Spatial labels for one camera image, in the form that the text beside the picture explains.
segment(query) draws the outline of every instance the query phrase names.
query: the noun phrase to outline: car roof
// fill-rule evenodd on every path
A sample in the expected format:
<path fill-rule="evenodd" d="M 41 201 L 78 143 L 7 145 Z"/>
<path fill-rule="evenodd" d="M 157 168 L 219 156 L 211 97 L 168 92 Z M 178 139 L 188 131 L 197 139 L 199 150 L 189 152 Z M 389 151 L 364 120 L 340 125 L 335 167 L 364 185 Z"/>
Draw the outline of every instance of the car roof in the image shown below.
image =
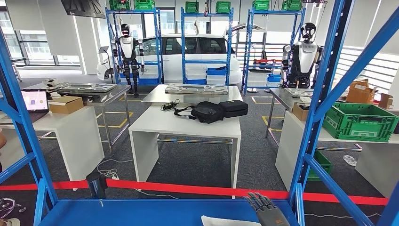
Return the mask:
<path fill-rule="evenodd" d="M 215 34 L 185 34 L 185 37 L 196 37 L 196 38 L 224 38 L 222 35 L 215 35 Z M 162 37 L 172 37 L 172 38 L 181 38 L 182 34 L 163 34 Z M 143 40 L 146 39 L 153 39 L 155 38 L 154 36 L 144 38 Z"/>

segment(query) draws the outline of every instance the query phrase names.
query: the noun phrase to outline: car window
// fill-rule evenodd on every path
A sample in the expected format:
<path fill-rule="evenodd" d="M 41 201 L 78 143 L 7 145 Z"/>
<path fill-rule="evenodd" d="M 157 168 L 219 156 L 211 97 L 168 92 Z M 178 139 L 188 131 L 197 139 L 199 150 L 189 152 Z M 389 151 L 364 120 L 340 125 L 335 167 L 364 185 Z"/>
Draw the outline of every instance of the car window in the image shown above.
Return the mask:
<path fill-rule="evenodd" d="M 199 38 L 201 53 L 226 53 L 226 40 L 224 38 Z"/>
<path fill-rule="evenodd" d="M 144 56 L 157 55 L 157 43 L 155 39 L 144 40 L 143 50 L 144 50 Z M 140 53 L 138 51 L 138 45 L 136 46 L 135 51 L 136 55 L 139 56 Z"/>
<path fill-rule="evenodd" d="M 196 38 L 185 38 L 185 53 L 194 54 L 197 52 Z M 182 53 L 182 39 L 181 38 L 167 38 L 165 55 L 181 54 Z"/>

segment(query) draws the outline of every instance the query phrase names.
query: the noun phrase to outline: storage rack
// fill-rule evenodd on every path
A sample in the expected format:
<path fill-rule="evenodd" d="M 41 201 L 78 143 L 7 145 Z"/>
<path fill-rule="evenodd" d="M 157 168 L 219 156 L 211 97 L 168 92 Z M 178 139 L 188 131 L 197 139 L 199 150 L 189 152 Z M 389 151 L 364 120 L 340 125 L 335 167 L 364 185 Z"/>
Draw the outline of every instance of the storage rack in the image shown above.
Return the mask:
<path fill-rule="evenodd" d="M 186 78 L 186 64 L 221 64 L 226 65 L 226 86 L 229 83 L 230 77 L 230 59 L 231 59 L 231 33 L 233 24 L 233 14 L 234 8 L 230 9 L 230 13 L 208 13 L 206 16 L 224 16 L 229 18 L 229 30 L 227 34 L 227 56 L 226 60 L 186 60 L 185 57 L 185 40 L 184 40 L 184 18 L 190 17 L 204 17 L 204 13 L 185 13 L 183 7 L 181 7 L 181 24 L 182 24 L 182 73 L 183 73 L 183 83 L 187 82 Z"/>
<path fill-rule="evenodd" d="M 108 24 L 108 33 L 110 36 L 110 40 L 112 39 L 118 39 L 118 23 L 117 23 L 117 18 L 116 15 L 120 14 L 127 14 L 127 15 L 132 15 L 132 14 L 139 14 L 139 15 L 144 15 L 144 14 L 153 14 L 154 15 L 154 29 L 155 29 L 155 44 L 156 44 L 156 49 L 157 49 L 157 61 L 145 61 L 145 65 L 156 65 L 158 66 L 158 78 L 156 79 L 148 79 L 148 78 L 140 78 L 140 70 L 139 70 L 139 76 L 137 80 L 137 84 L 141 86 L 154 86 L 158 84 L 163 83 L 164 79 L 164 74 L 163 74 L 163 55 L 162 55 L 162 35 L 161 35 L 161 21 L 160 21 L 160 9 L 154 8 L 152 10 L 121 10 L 121 11 L 116 11 L 116 10 L 108 10 L 105 8 L 105 13 L 106 13 L 106 18 L 107 18 L 107 24 Z M 115 26 L 115 31 L 112 29 L 111 26 L 111 20 L 110 20 L 110 15 L 113 17 L 113 22 Z M 118 65 L 119 67 L 122 66 L 122 51 L 120 48 L 120 45 L 117 45 L 117 50 L 118 50 Z M 120 78 L 124 78 L 125 75 L 123 73 L 119 73 L 119 69 L 117 68 L 115 64 L 115 57 L 112 58 L 112 63 L 113 63 L 113 74 L 115 75 L 115 82 L 117 84 L 127 84 L 127 82 L 121 82 Z"/>
<path fill-rule="evenodd" d="M 252 29 L 254 26 L 254 15 L 294 15 L 294 25 L 292 27 L 292 33 L 291 33 L 291 40 L 290 40 L 290 45 L 292 46 L 294 44 L 294 39 L 295 36 L 299 33 L 299 30 L 303 24 L 304 20 L 304 15 L 306 12 L 306 8 L 303 8 L 301 11 L 271 11 L 271 10 L 255 10 L 253 7 L 252 9 L 248 10 L 248 17 L 247 17 L 247 35 L 246 35 L 246 41 L 245 41 L 245 53 L 244 53 L 244 67 L 243 67 L 243 74 L 242 74 L 242 93 L 243 95 L 246 95 L 247 93 L 247 88 L 258 88 L 258 89 L 265 89 L 269 88 L 267 86 L 248 86 L 248 71 L 249 68 L 259 68 L 259 65 L 252 65 L 249 66 L 249 59 L 251 57 L 251 39 L 252 39 Z M 301 16 L 301 21 L 299 23 L 298 28 L 296 29 L 296 22 L 298 19 L 298 16 Z M 281 67 L 281 65 L 267 65 L 268 68 L 271 68 L 274 70 L 275 68 Z"/>
<path fill-rule="evenodd" d="M 358 225 L 373 226 L 367 216 L 349 199 L 345 192 L 314 160 L 313 155 L 318 135 L 326 111 L 344 92 L 346 87 L 357 77 L 363 68 L 377 54 L 385 43 L 399 30 L 399 7 L 370 41 L 363 53 L 349 68 L 336 87 L 331 90 L 336 64 L 342 49 L 348 26 L 352 0 L 336 0 L 327 33 L 327 42 L 320 65 L 320 74 L 316 81 L 311 107 L 306 121 L 302 144 L 298 155 L 294 177 L 291 183 L 290 196 L 287 200 L 274 200 L 292 226 L 304 226 L 303 188 L 309 173 L 314 169 L 338 201 L 353 216 Z M 254 220 L 255 213 L 245 200 L 109 200 L 109 199 L 64 199 L 58 200 L 49 171 L 44 161 L 32 122 L 26 110 L 19 90 L 18 82 L 12 70 L 11 61 L 6 51 L 6 42 L 0 38 L 0 88 L 3 98 L 0 109 L 10 116 L 22 143 L 25 156 L 0 173 L 0 183 L 4 182 L 24 165 L 29 164 L 36 184 L 38 185 L 34 226 L 56 225 L 68 226 L 76 222 L 86 224 L 104 224 L 104 222 L 121 222 L 139 225 L 154 225 L 158 220 L 164 225 L 180 225 L 177 221 L 200 222 L 202 214 L 211 213 L 217 217 L 237 213 L 242 219 Z M 377 226 L 395 226 L 399 222 L 399 184 L 396 185 L 391 198 L 385 207 Z"/>

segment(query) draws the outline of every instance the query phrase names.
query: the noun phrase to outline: laptop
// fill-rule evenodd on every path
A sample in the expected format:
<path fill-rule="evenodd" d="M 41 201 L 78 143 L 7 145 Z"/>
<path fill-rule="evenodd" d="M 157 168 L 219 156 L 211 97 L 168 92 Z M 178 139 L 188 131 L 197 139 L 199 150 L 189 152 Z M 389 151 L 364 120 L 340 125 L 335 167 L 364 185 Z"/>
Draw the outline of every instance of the laptop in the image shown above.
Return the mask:
<path fill-rule="evenodd" d="M 48 101 L 45 89 L 23 89 L 21 93 L 32 123 L 48 113 Z M 0 119 L 0 123 L 9 124 L 12 123 L 12 120 L 9 116 L 5 115 Z"/>

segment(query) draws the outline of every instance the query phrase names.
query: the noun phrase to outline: laptop screen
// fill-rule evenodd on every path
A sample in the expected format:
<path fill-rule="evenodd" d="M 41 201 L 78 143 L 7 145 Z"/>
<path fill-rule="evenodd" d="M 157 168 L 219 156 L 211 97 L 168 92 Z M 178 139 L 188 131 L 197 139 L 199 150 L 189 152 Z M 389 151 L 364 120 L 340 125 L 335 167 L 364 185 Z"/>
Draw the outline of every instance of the laptop screen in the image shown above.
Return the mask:
<path fill-rule="evenodd" d="M 48 110 L 45 90 L 21 91 L 28 111 Z"/>

